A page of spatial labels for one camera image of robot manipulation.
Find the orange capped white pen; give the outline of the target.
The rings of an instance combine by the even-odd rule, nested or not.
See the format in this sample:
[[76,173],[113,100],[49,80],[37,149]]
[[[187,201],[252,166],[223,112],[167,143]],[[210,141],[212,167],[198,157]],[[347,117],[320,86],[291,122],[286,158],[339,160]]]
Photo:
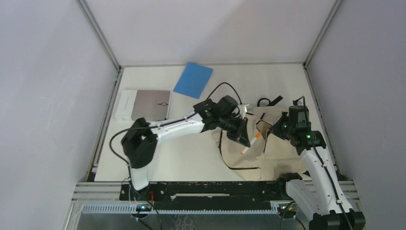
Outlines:
[[244,155],[249,149],[250,147],[252,147],[252,145],[255,143],[255,141],[261,136],[261,132],[258,132],[254,138],[250,141],[250,146],[249,147],[245,147],[242,151],[241,151],[241,155]]

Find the beige canvas student bag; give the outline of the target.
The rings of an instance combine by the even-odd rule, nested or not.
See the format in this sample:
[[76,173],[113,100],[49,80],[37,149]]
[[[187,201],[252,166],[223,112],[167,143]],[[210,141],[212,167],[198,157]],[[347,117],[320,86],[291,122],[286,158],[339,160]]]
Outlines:
[[281,174],[305,173],[307,166],[295,147],[289,141],[268,133],[286,111],[286,106],[274,105],[254,107],[252,113],[246,114],[250,141],[258,132],[261,136],[244,155],[241,151],[245,146],[229,140],[225,131],[213,133],[212,139],[226,168],[247,181],[275,181]]

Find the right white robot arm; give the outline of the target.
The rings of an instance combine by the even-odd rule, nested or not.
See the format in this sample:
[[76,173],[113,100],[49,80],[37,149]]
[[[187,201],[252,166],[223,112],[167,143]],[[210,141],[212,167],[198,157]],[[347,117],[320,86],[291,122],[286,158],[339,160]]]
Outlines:
[[355,211],[342,191],[323,135],[312,131],[309,110],[305,105],[292,105],[271,128],[271,133],[288,140],[306,164],[316,193],[302,178],[277,185],[277,195],[292,198],[306,215],[310,230],[361,230],[366,219]]

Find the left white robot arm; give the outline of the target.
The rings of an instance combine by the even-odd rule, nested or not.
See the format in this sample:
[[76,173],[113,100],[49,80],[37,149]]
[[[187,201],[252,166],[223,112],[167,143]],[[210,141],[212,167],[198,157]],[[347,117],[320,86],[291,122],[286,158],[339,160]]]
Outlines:
[[137,119],[121,139],[129,160],[131,194],[139,200],[148,197],[147,165],[153,160],[157,146],[165,141],[220,128],[226,131],[228,139],[249,148],[246,115],[252,110],[252,104],[239,104],[226,95],[216,103],[206,99],[182,117],[157,122],[148,122],[143,117]]

